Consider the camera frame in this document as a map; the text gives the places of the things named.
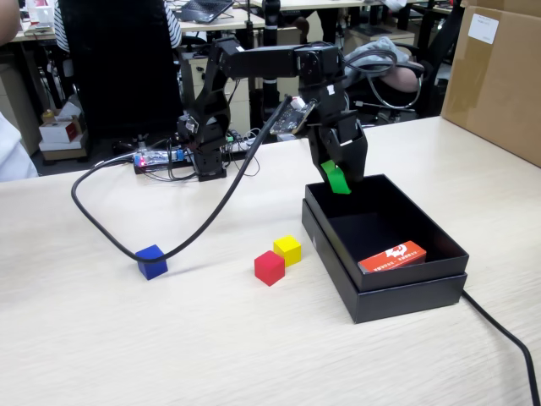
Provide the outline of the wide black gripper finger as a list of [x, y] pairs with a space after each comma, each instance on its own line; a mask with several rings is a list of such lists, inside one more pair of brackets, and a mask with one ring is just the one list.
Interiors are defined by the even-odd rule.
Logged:
[[361, 183], [368, 154], [368, 141], [364, 135], [338, 146], [336, 165], [348, 183]]

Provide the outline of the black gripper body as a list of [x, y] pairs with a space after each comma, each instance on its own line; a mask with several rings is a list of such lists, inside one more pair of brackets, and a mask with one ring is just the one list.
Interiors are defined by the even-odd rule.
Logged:
[[306, 102], [315, 102], [307, 119], [310, 152], [311, 144], [318, 143], [336, 164], [338, 146], [363, 135], [357, 113], [347, 108], [343, 86], [332, 81], [300, 80], [299, 94]]

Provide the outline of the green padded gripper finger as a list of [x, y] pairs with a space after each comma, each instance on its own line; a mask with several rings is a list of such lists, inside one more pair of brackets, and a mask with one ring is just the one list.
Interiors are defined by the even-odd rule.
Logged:
[[324, 182], [329, 181], [329, 174], [335, 169], [336, 165], [331, 160], [326, 148], [318, 143], [311, 144], [312, 162], [318, 170]]

